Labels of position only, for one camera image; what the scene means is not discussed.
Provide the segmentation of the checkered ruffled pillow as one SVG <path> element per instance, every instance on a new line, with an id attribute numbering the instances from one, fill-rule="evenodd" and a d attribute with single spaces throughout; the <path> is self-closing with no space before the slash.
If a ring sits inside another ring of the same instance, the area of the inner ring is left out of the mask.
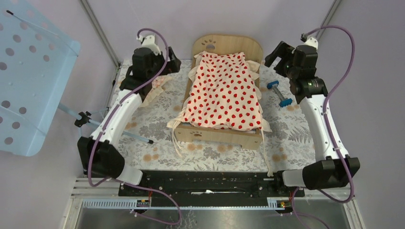
<path id="1" fill-rule="evenodd" d="M 158 76 L 157 78 L 155 78 L 154 81 L 152 82 L 152 89 L 147 94 L 145 100 L 140 105 L 140 107 L 148 106 L 155 98 L 157 98 L 164 91 L 162 87 L 165 85 L 165 83 L 171 80 L 173 80 L 173 77 L 168 75 Z"/>

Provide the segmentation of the red strawberry print duvet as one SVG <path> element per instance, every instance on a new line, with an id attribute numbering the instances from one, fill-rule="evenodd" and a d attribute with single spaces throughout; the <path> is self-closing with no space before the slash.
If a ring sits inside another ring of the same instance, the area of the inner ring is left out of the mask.
<path id="1" fill-rule="evenodd" d="M 203 51 L 188 76 L 189 96 L 178 116 L 167 124 L 172 131 L 181 123 L 208 129 L 271 132 L 259 104 L 260 63 L 246 60 L 243 52 L 218 55 Z"/>

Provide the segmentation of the wooden pet bed frame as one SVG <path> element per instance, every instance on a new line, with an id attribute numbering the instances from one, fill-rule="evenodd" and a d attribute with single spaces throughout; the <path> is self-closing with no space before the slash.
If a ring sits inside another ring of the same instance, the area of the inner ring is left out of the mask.
<path id="1" fill-rule="evenodd" d="M 195 67 L 195 55 L 207 51 L 218 55 L 243 52 L 246 60 L 260 63 L 263 59 L 263 49 L 253 38 L 237 35 L 208 34 L 199 38 L 192 47 L 192 68 Z M 192 81 L 188 77 L 184 100 L 188 98 Z M 194 140 L 213 141 L 227 144 L 240 145 L 243 149 L 257 150 L 264 140 L 264 133 L 259 130 L 236 131 L 231 129 L 208 129 L 195 127 L 189 123 L 181 123 L 171 131 L 172 141 L 177 151 L 181 151 L 180 142 Z"/>

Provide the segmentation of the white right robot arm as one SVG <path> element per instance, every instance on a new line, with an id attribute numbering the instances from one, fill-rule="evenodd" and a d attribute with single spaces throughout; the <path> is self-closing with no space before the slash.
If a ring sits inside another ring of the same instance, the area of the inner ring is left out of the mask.
<path id="1" fill-rule="evenodd" d="M 274 173 L 275 193 L 285 197 L 293 187 L 309 190 L 339 188 L 352 183 L 360 169 L 360 161 L 350 157 L 341 142 L 327 99 L 325 82 L 317 77 L 318 41 L 310 37 L 303 44 L 293 47 L 281 41 L 265 57 L 269 67 L 276 58 L 277 74 L 289 79 L 290 91 L 308 122 L 315 146 L 316 161 L 302 169 L 284 170 Z"/>

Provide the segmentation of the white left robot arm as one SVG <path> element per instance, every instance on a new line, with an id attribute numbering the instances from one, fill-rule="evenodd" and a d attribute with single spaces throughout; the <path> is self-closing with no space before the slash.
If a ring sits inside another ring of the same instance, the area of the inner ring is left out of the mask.
<path id="1" fill-rule="evenodd" d="M 138 35 L 137 40 L 141 46 L 133 52 L 132 65 L 116 100 L 95 131 L 89 137 L 79 138 L 77 146 L 88 176 L 95 174 L 130 184 L 136 196 L 143 196 L 148 191 L 147 181 L 142 179 L 141 170 L 126 165 L 118 142 L 132 115 L 153 89 L 153 81 L 161 75 L 177 73 L 181 62 L 170 46 L 165 45 L 164 52 L 160 50 L 155 34 Z"/>

